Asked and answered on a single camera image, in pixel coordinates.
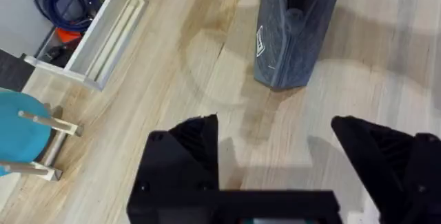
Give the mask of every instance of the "wooden stool leg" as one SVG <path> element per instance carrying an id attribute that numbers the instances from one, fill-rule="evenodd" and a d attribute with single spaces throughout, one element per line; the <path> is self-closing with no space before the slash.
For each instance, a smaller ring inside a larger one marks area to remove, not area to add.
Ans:
<path id="1" fill-rule="evenodd" d="M 33 174 L 45 176 L 48 171 L 45 169 L 36 169 L 35 166 L 27 163 L 12 163 L 7 161 L 0 161 L 0 165 L 5 168 L 7 172 L 18 172 L 24 174 Z"/>
<path id="2" fill-rule="evenodd" d="M 81 133 L 79 132 L 79 131 L 81 131 L 81 129 L 77 125 L 72 124 L 72 123 L 68 123 L 67 121 L 63 121 L 63 120 L 52 118 L 52 117 L 47 118 L 47 117 L 37 116 L 37 115 L 31 114 L 29 112 L 24 112 L 23 110 L 20 110 L 18 115 L 23 118 L 30 119 L 30 120 L 34 121 L 35 123 L 49 125 L 55 130 L 65 132 L 70 135 L 77 135 L 77 136 L 81 135 Z"/>
<path id="3" fill-rule="evenodd" d="M 52 148 L 49 151 L 49 155 L 48 155 L 47 159 L 44 162 L 45 166 L 52 166 L 55 158 L 57 157 L 58 153 L 60 152 L 61 146 L 63 145 L 63 142 L 65 139 L 66 139 L 66 133 L 60 132 L 57 136 L 57 139 L 54 141 Z"/>

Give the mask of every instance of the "coiled blue cable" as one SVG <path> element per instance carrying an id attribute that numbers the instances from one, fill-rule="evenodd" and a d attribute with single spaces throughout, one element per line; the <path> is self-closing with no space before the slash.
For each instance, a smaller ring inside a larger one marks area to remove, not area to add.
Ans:
<path id="1" fill-rule="evenodd" d="M 74 19 L 65 19 L 57 6 L 60 0 L 34 0 L 40 13 L 51 21 L 54 26 L 67 31 L 85 32 L 91 22 L 90 13 L 98 12 L 101 7 L 100 0 L 76 0 L 81 7 L 81 14 Z"/>

